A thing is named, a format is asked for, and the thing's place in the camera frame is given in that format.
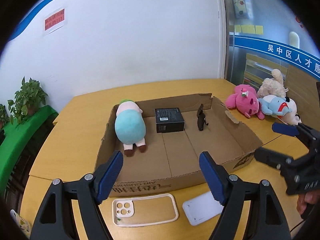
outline white stuffed dog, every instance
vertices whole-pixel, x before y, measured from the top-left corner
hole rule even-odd
[[[288,89],[284,88],[283,77],[279,69],[271,71],[273,78],[265,78],[261,87],[258,90],[258,98],[263,98],[268,95],[275,95],[279,98],[285,98],[285,93]]]

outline white wall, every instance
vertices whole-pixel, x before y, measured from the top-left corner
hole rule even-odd
[[[74,96],[97,90],[221,77],[223,5],[223,0],[53,0],[8,43],[0,59],[0,103],[13,99],[23,76],[41,82],[57,111]],[[66,8],[67,24],[44,35],[45,17],[60,7]]]

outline sticky note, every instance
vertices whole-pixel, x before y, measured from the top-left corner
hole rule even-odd
[[[254,25],[241,25],[241,29],[243,33],[256,34]]]
[[[256,25],[256,34],[263,35],[263,26]]]
[[[241,32],[241,25],[235,25],[235,33]]]

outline blue stuffed animal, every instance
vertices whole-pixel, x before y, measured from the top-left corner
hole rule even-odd
[[[258,98],[258,100],[261,103],[261,111],[266,115],[278,117],[292,112],[292,109],[287,105],[290,100],[288,97],[279,98],[274,95],[268,95],[264,98]]]

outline white power bank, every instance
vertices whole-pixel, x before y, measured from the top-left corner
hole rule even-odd
[[[199,225],[221,214],[223,210],[223,206],[213,198],[210,191],[185,201],[182,204],[182,208],[189,223],[193,226]]]

